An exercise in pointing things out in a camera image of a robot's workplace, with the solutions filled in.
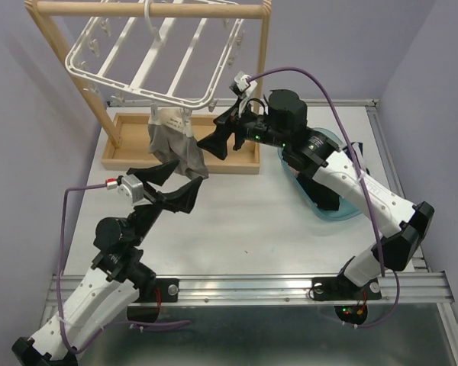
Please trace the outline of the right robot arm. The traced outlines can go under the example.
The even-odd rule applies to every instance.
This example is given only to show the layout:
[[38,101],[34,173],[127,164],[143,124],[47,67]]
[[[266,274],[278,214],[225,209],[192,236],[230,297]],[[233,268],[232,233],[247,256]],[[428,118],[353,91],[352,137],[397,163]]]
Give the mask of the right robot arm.
[[372,178],[348,152],[307,125],[307,105],[297,93],[274,90],[265,99],[267,110],[256,114],[238,100],[214,119],[215,130],[198,147],[220,160],[227,158],[227,140],[235,150],[246,141],[280,148],[288,166],[316,185],[358,208],[376,226],[376,243],[352,257],[336,279],[344,297],[354,297],[384,270],[403,270],[427,234],[434,208],[426,201],[414,204]]

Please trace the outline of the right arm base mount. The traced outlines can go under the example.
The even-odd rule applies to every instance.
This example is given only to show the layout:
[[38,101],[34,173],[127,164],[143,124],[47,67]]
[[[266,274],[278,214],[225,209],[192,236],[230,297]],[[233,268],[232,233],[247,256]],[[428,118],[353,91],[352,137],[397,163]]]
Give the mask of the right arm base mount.
[[316,301],[381,300],[378,280],[357,286],[344,276],[320,276],[311,280],[308,296]]

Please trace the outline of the black underwear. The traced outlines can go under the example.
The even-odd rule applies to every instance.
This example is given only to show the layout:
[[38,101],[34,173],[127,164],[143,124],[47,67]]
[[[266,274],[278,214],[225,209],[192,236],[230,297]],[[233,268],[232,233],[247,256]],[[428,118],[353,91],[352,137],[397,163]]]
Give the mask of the black underwear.
[[340,196],[301,172],[297,175],[297,182],[320,210],[338,211],[340,208]]

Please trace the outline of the navy underwear white trim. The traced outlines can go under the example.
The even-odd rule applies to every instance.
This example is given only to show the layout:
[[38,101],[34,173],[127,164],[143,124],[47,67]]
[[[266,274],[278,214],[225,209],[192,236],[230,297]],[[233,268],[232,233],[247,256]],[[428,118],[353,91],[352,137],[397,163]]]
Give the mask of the navy underwear white trim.
[[[351,143],[351,148],[355,152],[356,160],[360,164],[360,168],[362,170],[364,170],[367,174],[369,174],[369,169],[368,169],[368,167],[366,165],[366,161],[365,161],[364,155],[363,155],[363,144],[361,142],[355,141],[355,142]],[[347,145],[344,145],[342,147],[342,150],[348,156],[348,158],[351,161],[353,161],[352,153],[350,151],[350,148]]]

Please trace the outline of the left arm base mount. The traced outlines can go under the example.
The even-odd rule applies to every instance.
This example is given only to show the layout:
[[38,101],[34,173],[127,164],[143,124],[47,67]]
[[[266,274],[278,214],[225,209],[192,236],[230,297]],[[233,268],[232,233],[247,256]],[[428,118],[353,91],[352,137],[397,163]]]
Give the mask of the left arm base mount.
[[136,303],[176,303],[178,296],[178,278],[156,278],[140,291]]

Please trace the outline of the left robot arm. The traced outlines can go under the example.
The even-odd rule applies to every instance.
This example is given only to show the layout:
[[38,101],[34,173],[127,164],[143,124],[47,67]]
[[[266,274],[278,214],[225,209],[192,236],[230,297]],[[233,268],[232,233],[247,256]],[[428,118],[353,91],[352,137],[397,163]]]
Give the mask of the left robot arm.
[[117,178],[86,190],[117,190],[133,210],[127,217],[106,217],[95,228],[98,254],[76,289],[64,300],[56,282],[57,312],[29,337],[20,337],[11,350],[22,365],[76,365],[78,356],[135,300],[161,299],[156,273],[142,261],[144,241],[163,211],[192,212],[204,179],[189,180],[163,193],[158,187],[174,173],[174,159],[147,169],[130,168]]

